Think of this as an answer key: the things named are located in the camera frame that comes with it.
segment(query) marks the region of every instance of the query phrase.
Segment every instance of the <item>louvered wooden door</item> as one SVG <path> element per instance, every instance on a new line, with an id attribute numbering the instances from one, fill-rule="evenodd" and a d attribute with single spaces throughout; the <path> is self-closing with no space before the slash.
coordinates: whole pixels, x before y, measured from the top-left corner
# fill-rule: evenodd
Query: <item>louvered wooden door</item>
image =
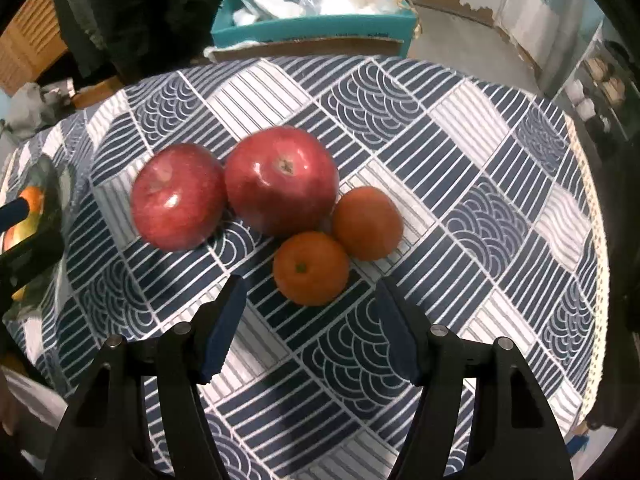
<path id="1" fill-rule="evenodd" d="M 66 51 L 53 0 L 27 0 L 0 36 L 0 86 L 13 95 Z"/>

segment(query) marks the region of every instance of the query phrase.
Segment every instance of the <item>concrete floor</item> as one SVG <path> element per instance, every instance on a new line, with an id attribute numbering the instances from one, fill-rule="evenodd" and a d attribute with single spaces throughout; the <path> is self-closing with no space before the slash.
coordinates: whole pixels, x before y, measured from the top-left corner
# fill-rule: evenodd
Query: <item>concrete floor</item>
<path id="1" fill-rule="evenodd" d="M 427 7 L 416 9 L 422 35 L 412 42 L 409 57 L 540 94 L 533 69 L 491 27 Z"/>

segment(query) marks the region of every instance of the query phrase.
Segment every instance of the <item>round table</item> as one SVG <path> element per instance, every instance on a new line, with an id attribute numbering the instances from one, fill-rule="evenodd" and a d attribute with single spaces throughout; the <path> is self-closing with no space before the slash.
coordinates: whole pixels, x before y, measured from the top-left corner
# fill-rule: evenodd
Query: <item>round table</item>
<path id="1" fill-rule="evenodd" d="M 404 217 L 397 250 L 354 261 L 324 308 L 276 290 L 277 241 L 231 214 L 185 253 L 144 243 L 131 221 L 132 182 L 154 153 L 194 142 L 224 160 L 274 124 L 327 147 L 341 193 L 379 187 Z M 0 203 L 43 154 L 60 178 L 66 251 L 39 312 L 9 323 L 12 335 L 68 396 L 108 335 L 157 335 L 244 276 L 225 366 L 200 389 L 232 478 L 386 478 L 420 391 L 388 361 L 371 307 L 382 275 L 464 338 L 511 337 L 563 433 L 593 405 L 608 301 L 602 216 L 574 125 L 546 99 L 416 60 L 240 60 L 144 80 L 39 133 L 11 156 Z M 155 380 L 145 387 L 156 463 L 170 470 Z M 448 472 L 464 461 L 474 387 L 465 381 Z"/>

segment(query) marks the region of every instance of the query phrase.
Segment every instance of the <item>silver bolt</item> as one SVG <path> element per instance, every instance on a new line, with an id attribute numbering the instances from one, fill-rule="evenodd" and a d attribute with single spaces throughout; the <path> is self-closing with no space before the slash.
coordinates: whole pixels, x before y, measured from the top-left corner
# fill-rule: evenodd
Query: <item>silver bolt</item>
<path id="1" fill-rule="evenodd" d="M 444 325 L 433 325 L 431 327 L 431 333 L 437 337 L 444 337 L 447 335 L 447 332 L 449 332 L 449 330 L 447 330 L 447 327 Z"/>
<path id="2" fill-rule="evenodd" d="M 109 348 L 116 348 L 116 346 L 118 346 L 120 343 L 122 343 L 123 339 L 124 338 L 121 335 L 113 334 L 113 335 L 110 335 L 107 338 L 107 341 L 105 341 L 105 342 L 107 343 L 107 346 Z"/>
<path id="3" fill-rule="evenodd" d="M 188 334 L 191 331 L 191 323 L 188 321 L 181 321 L 174 325 L 174 332 L 177 335 Z"/>
<path id="4" fill-rule="evenodd" d="M 513 341 L 508 337 L 501 337 L 498 339 L 498 345 L 505 350 L 511 350 L 513 348 Z"/>

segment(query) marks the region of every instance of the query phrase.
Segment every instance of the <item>table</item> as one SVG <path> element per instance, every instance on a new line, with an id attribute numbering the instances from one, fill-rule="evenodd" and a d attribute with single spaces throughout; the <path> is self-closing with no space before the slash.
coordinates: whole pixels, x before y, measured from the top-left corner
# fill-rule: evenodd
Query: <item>table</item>
<path id="1" fill-rule="evenodd" d="M 223 160 L 273 124 L 318 137 L 340 192 L 380 187 L 404 217 L 396 252 L 354 262 L 324 308 L 280 295 L 277 242 L 231 214 L 187 253 L 145 244 L 130 218 L 132 181 L 153 153 L 195 142 Z M 593 405 L 606 240 L 574 124 L 546 99 L 416 60 L 240 60 L 144 80 L 38 134 L 12 155 L 0 203 L 41 154 L 60 177 L 66 253 L 41 315 L 10 323 L 12 335 L 68 395 L 109 334 L 158 334 L 243 275 L 249 301 L 225 367 L 200 390 L 232 478 L 386 478 L 420 391 L 388 361 L 371 307 L 382 274 L 462 337 L 510 336 L 563 433 Z M 465 381 L 448 472 L 464 461 L 474 387 Z M 154 457 L 170 470 L 155 380 L 145 388 Z"/>

